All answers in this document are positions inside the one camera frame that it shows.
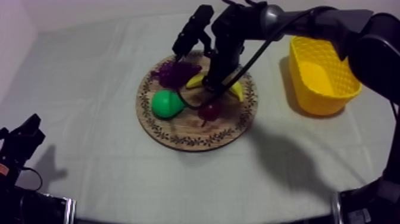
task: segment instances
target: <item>purple grapes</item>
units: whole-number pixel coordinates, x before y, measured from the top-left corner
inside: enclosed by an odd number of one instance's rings
[[[200,71],[201,66],[197,64],[181,61],[174,67],[173,61],[166,61],[158,71],[152,71],[151,75],[158,77],[159,84],[162,87],[177,89],[185,85]]]

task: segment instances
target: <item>plastic basket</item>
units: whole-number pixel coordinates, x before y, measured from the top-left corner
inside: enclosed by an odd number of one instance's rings
[[[311,114],[334,114],[361,92],[348,60],[341,61],[329,41],[293,38],[289,69],[299,105]]]

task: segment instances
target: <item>cable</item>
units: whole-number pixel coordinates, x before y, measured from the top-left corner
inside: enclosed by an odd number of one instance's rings
[[[21,216],[21,217],[20,217],[20,220],[21,220],[21,224],[25,224],[24,212],[23,212],[23,204],[24,204],[25,196],[26,196],[26,194],[28,194],[28,193],[32,193],[32,192],[36,192],[36,191],[40,190],[40,189],[42,188],[42,186],[43,186],[43,179],[42,179],[42,176],[39,174],[39,172],[36,171],[35,169],[32,169],[32,168],[30,168],[30,167],[22,167],[21,170],[24,170],[24,171],[25,171],[25,170],[32,171],[33,173],[37,174],[37,176],[39,177],[39,180],[40,180],[40,184],[39,184],[39,187],[38,187],[38,188],[36,188],[36,189],[25,189],[24,194],[21,196],[21,200],[20,200],[20,216]]]
[[[392,106],[393,115],[395,116],[396,122],[398,121],[399,113],[396,111],[395,104],[391,101],[390,106]]]
[[[288,20],[284,24],[282,24],[279,28],[277,28],[270,36],[269,39],[266,39],[266,41],[263,43],[263,45],[257,50],[257,52],[253,55],[253,57],[247,62],[247,64],[240,70],[240,72],[237,73],[237,75],[226,85],[224,85],[224,88],[222,91],[216,93],[214,96],[212,96],[209,100],[206,102],[203,102],[199,106],[193,106],[190,105],[181,95],[180,90],[176,89],[176,93],[178,94],[178,97],[184,103],[185,106],[192,110],[199,110],[202,109],[208,105],[210,105],[212,102],[214,102],[216,99],[218,99],[220,96],[222,96],[229,88],[233,86],[249,69],[250,67],[254,64],[254,62],[261,56],[261,54],[265,51],[265,49],[272,43],[272,41],[275,40],[275,37],[277,35],[280,35],[282,30],[286,28],[287,26],[291,25],[293,22],[297,21],[298,19],[310,15],[315,12],[315,10],[318,11],[325,11],[325,10],[335,10],[333,7],[327,7],[327,6],[320,6],[320,7],[315,7],[311,8],[309,10],[306,10],[304,12],[299,13],[296,17]]]
[[[26,190],[28,190],[28,191],[38,191],[38,190],[40,190],[42,188],[42,186],[43,186],[43,179],[42,179],[42,176],[38,173],[38,171],[36,171],[35,169],[32,169],[32,168],[29,168],[29,167],[22,167],[22,170],[24,170],[24,171],[25,170],[32,171],[33,173],[37,174],[37,176],[39,177],[39,180],[40,180],[40,184],[39,184],[38,188],[36,188],[36,189],[26,189]]]

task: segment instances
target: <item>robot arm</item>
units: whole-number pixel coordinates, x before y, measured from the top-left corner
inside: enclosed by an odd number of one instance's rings
[[[396,85],[400,83],[400,21],[396,17],[332,7],[286,13],[266,2],[247,0],[248,7],[224,2],[229,6],[212,24],[213,51],[210,42],[203,41],[209,40],[205,38],[208,36],[204,27],[213,14],[211,7],[205,5],[191,17],[173,47],[179,59],[198,39],[205,44],[205,55],[211,59],[207,78],[203,80],[207,90],[220,95],[228,88],[222,81],[238,67],[246,40],[279,41],[283,35],[297,35],[330,41],[341,60],[348,57],[350,68],[360,82],[400,104],[400,89]]]

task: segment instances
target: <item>table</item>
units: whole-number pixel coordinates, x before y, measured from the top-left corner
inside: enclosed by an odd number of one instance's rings
[[[243,137],[201,154],[153,141],[136,118],[136,91],[189,16],[39,35],[0,105],[0,126],[42,118],[45,142],[27,162],[42,192],[74,198],[78,217],[104,222],[271,223],[327,214],[336,191],[379,177],[395,125],[389,102],[364,88],[337,116],[305,116],[288,79],[290,37],[250,69],[260,100]],[[241,62],[261,44],[247,42]],[[18,184],[38,181],[24,173]]]

